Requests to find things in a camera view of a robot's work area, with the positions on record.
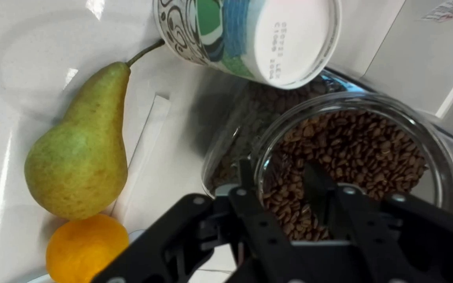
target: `glass jar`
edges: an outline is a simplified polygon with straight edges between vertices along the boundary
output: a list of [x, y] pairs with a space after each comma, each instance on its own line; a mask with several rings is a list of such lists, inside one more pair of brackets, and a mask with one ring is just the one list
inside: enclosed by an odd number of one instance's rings
[[423, 156], [427, 170], [411, 194], [453, 212], [453, 161], [433, 124], [394, 98], [345, 90], [326, 76], [294, 91], [250, 85], [208, 154], [203, 170], [208, 194], [238, 183], [236, 162], [249, 157], [263, 198], [269, 172], [274, 170], [274, 150], [291, 129], [323, 115], [362, 112], [395, 124]]

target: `white can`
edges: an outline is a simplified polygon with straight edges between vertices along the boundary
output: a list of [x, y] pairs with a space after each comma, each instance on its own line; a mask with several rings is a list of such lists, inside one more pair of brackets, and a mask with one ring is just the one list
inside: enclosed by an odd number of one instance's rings
[[165, 43], [181, 58], [283, 90], [331, 60], [340, 0], [154, 0]]

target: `pear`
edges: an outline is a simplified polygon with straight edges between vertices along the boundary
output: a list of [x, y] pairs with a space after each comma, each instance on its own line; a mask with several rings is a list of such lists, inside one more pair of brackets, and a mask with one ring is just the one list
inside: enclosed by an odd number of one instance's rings
[[44, 209], [65, 219], [88, 219], [121, 194], [128, 179], [123, 112], [131, 66], [159, 46], [162, 41], [129, 62], [99, 69], [63, 120], [33, 145], [25, 181]]

